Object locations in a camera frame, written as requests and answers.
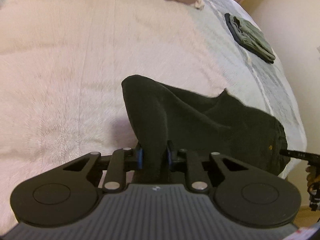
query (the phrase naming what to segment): bed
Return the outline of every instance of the bed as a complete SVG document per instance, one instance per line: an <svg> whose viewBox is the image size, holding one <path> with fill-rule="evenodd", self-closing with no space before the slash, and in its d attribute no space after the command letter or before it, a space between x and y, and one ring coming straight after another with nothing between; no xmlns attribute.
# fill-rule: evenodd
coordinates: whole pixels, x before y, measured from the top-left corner
<svg viewBox="0 0 320 240"><path fill-rule="evenodd" d="M240 47L224 14L254 21L233 0L204 3L0 0L0 234L16 223L9 198L20 182L90 151L135 146L121 90L132 74L212 97L227 88L275 116L290 149L306 149L279 58L271 65Z"/></svg>

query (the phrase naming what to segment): white blanket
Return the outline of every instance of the white blanket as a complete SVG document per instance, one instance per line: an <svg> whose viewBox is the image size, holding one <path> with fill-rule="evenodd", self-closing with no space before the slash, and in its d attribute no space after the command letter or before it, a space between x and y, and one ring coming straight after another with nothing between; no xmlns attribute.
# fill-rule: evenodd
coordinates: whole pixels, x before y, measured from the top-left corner
<svg viewBox="0 0 320 240"><path fill-rule="evenodd" d="M204 17L169 0L4 3L0 234L16 223L9 198L20 182L90 151L135 146L125 77L140 74L212 97L231 86L190 10ZM253 94L248 87L248 101Z"/></svg>

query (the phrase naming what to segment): black folded cloth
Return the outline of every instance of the black folded cloth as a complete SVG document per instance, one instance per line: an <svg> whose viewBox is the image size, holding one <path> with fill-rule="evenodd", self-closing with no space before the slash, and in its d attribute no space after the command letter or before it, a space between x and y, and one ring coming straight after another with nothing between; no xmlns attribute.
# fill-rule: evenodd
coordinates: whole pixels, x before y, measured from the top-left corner
<svg viewBox="0 0 320 240"><path fill-rule="evenodd" d="M127 114L144 150L141 182L155 182L167 141L200 156L220 152L278 175L290 158L284 128L273 116L244 106L224 90L210 98L134 75L122 81Z"/></svg>
<svg viewBox="0 0 320 240"><path fill-rule="evenodd" d="M259 58L261 58L263 61L267 62L267 63L271 63L273 64L274 63L274 55L273 53L270 55L268 51L264 51L263 50L263 46L262 44L264 44L264 46L268 47L268 50L271 50L271 47L270 45L267 43L267 41L264 39L264 36L262 34L262 32L254 27L250 22L242 19L243 22L247 22L248 24L250 24L250 28L254 28L255 29L255 32L251 31L250 28L248 28L246 26L246 29L248 31L250 31L251 33L251 36L250 35L247 35L246 33L242 33L240 34L240 31L239 29L236 29L234 28L234 26L232 25L231 21L230 21L230 14L226 13L224 15L225 17L225 20L226 20L226 23L227 23L227 26L228 26L228 29L229 31L231 32L231 35L232 37L234 38L234 40L242 47L244 47L245 49L247 49L248 51L252 52L253 54L257 55Z"/></svg>

